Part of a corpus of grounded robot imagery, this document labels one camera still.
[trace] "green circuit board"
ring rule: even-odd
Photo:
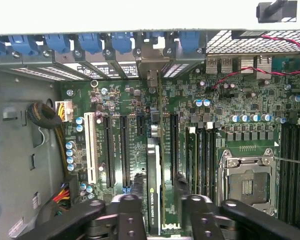
[[[211,89],[223,74],[190,74],[177,79],[160,79],[155,93],[150,93],[146,80],[104,80],[99,81],[97,87],[91,87],[90,82],[62,82],[61,95],[64,101],[72,101],[73,122],[65,123],[66,141],[76,143],[75,163],[76,169],[71,174],[80,175],[87,170],[85,157],[86,145],[84,141],[78,142],[76,121],[84,113],[101,112],[103,116],[111,118],[112,135],[110,136],[113,149],[113,167],[115,182],[107,186],[106,171],[98,171],[98,181],[95,184],[93,196],[109,202],[110,197],[119,194],[128,194],[129,187],[123,184],[122,169],[122,138],[121,116],[126,117],[128,124],[128,158],[130,179],[143,174],[147,176],[147,138],[151,137],[152,111],[157,110],[162,117],[162,135],[160,136],[160,149],[164,156],[160,156],[162,167],[161,184],[164,192],[161,193],[161,230],[162,236],[186,236],[182,232],[178,221],[178,211],[174,203],[174,189],[172,183],[172,151],[176,150],[178,171],[189,181],[203,181],[200,187],[193,187],[193,193],[208,195],[213,202],[218,200],[218,167],[225,150],[233,156],[262,156],[266,149],[271,148],[275,156],[281,155],[281,129],[282,125],[276,121],[278,118],[287,118],[289,113],[300,112],[300,102],[291,100],[290,96],[300,95],[300,76],[272,77],[269,85],[263,86],[254,74],[238,74],[226,80],[234,84],[232,89]],[[290,84],[291,89],[286,90],[285,85]],[[74,95],[67,96],[67,90],[73,90]],[[257,93],[256,97],[248,94]],[[98,98],[98,104],[91,103],[91,98]],[[207,106],[197,106],[197,100],[208,100]],[[270,121],[261,119],[261,116],[270,115]],[[171,117],[176,115],[176,136],[171,131]],[[233,116],[247,115],[248,121],[231,121]],[[253,115],[259,116],[258,121],[251,121]],[[138,116],[144,120],[144,134],[139,134]],[[213,129],[206,129],[207,123],[213,123]],[[195,128],[196,139],[188,131]],[[105,163],[107,153],[105,148],[104,123],[95,124],[97,165]],[[194,156],[194,144],[197,156]],[[275,217],[278,217],[280,195],[280,162],[276,163],[275,176]],[[147,178],[144,181],[143,212],[148,226],[148,199]],[[81,200],[87,199],[88,194],[83,194]]]

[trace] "wire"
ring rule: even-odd
[[[297,42],[297,41],[295,41],[295,40],[292,40],[292,39],[283,38],[283,37],[272,37],[272,36],[268,36],[268,35],[262,35],[261,38],[263,38],[263,39],[269,39],[269,40],[274,40],[274,41],[286,41],[288,43],[295,44],[295,45],[297,45],[300,48],[300,43]],[[240,73],[243,70],[254,70],[256,72],[261,72],[263,74],[270,74],[270,75],[274,75],[274,76],[293,76],[293,75],[300,74],[300,70],[298,70],[298,71],[292,71],[292,72],[276,72],[276,71],[270,71],[270,72],[268,72],[268,71],[262,70],[260,68],[255,68],[255,67],[252,67],[252,66],[248,66],[248,67],[241,68],[239,71],[235,71],[235,72],[232,72],[232,73],[228,74],[224,78],[222,78],[219,81],[217,81],[212,88],[216,89],[218,87],[218,85],[220,83],[224,82],[227,78],[232,77],[234,75],[237,75],[238,73]]]

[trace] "capacitor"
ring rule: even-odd
[[[270,81],[269,80],[262,80],[262,81],[260,81],[259,83],[258,83],[258,85],[260,86],[260,87],[264,87],[264,86],[267,86],[267,85],[269,85],[270,84]]]
[[[300,95],[291,95],[289,99],[291,102],[300,103]]]
[[[237,115],[231,115],[230,116],[230,121],[233,123],[237,123],[239,121],[239,118]]]
[[[262,114],[261,115],[261,120],[266,121],[266,122],[270,122],[270,120],[271,120],[270,114]]]
[[[84,130],[84,126],[83,125],[77,125],[75,129],[78,133],[81,133]]]
[[[72,156],[68,156],[68,157],[66,158],[66,162],[67,162],[68,164],[73,164],[73,163],[74,163],[74,158],[73,158]]]
[[[81,184],[80,184],[80,189],[82,190],[82,191],[84,191],[84,190],[86,190],[87,189],[87,183],[86,182],[82,182]]]
[[[72,157],[73,155],[75,155],[76,151],[74,149],[68,149],[65,154],[68,156],[68,157]]]
[[[252,99],[252,98],[255,98],[256,96],[258,96],[258,94],[256,92],[250,92],[245,95],[245,97],[247,99]]]
[[[252,114],[250,115],[250,120],[253,122],[258,122],[260,120],[260,117],[257,114]]]
[[[194,103],[197,107],[201,107],[203,104],[201,99],[194,100]]]
[[[94,190],[95,190],[95,186],[93,184],[89,184],[86,187],[86,192],[89,193],[89,194],[92,193]]]
[[[66,149],[73,149],[75,146],[76,146],[76,144],[75,144],[74,141],[68,141],[68,142],[65,144],[65,148],[66,148]]]
[[[75,168],[77,167],[77,165],[75,163],[69,164],[66,168],[68,169],[69,172],[72,172],[73,170],[75,170]]]
[[[82,124],[84,124],[84,122],[85,122],[85,119],[82,116],[77,117],[75,120],[75,123],[78,125],[82,125]]]
[[[105,87],[101,88],[101,94],[102,95],[107,95],[108,94],[108,89],[106,89]]]
[[[245,114],[240,115],[240,121],[242,122],[248,122],[248,116]]]
[[[289,91],[290,89],[291,89],[291,85],[290,84],[284,85],[284,90]]]
[[[92,193],[90,193],[90,194],[87,196],[88,199],[93,199],[94,197],[95,197],[95,195],[92,194]]]
[[[210,100],[209,100],[209,99],[203,100],[203,105],[204,105],[205,107],[209,107],[209,106],[210,106]]]
[[[278,123],[278,124],[285,124],[287,119],[285,117],[277,117],[275,119],[275,121]]]
[[[220,84],[219,88],[220,89],[228,89],[229,88],[229,84],[228,83]]]
[[[99,171],[102,172],[106,167],[106,164],[104,162],[102,162],[100,165],[99,165]]]

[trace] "black pcie slot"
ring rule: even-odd
[[[178,115],[170,114],[170,161],[171,161],[171,181],[172,185],[176,174],[179,172],[178,163],[178,152],[179,152],[179,139],[178,139],[179,129],[178,129]]]
[[[112,132],[112,119],[109,116],[103,117],[104,131],[104,155],[106,187],[113,188],[116,183],[115,159],[114,159],[114,137]]]
[[[137,115],[136,116],[136,129],[138,136],[144,136],[145,132],[145,116],[144,115]]]
[[[122,161],[122,185],[130,187],[129,123],[127,116],[120,116],[120,141]]]

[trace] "perforated metal panel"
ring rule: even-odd
[[[51,79],[51,80],[55,80],[55,81],[62,81],[62,80],[64,81],[64,80],[65,80],[64,78],[61,78],[61,77],[51,76],[51,75],[44,74],[44,73],[41,73],[41,72],[29,70],[29,69],[24,68],[24,67],[20,67],[20,68],[10,68],[10,69],[11,69],[11,70],[14,70],[14,71],[17,71],[17,72],[24,73],[24,74],[35,75],[35,76],[37,76],[37,77],[46,78],[46,79]]]
[[[293,39],[300,43],[300,30],[270,31],[265,35]],[[263,54],[300,52],[300,47],[286,41],[263,38],[233,39],[231,30],[221,30],[207,44],[207,54]]]

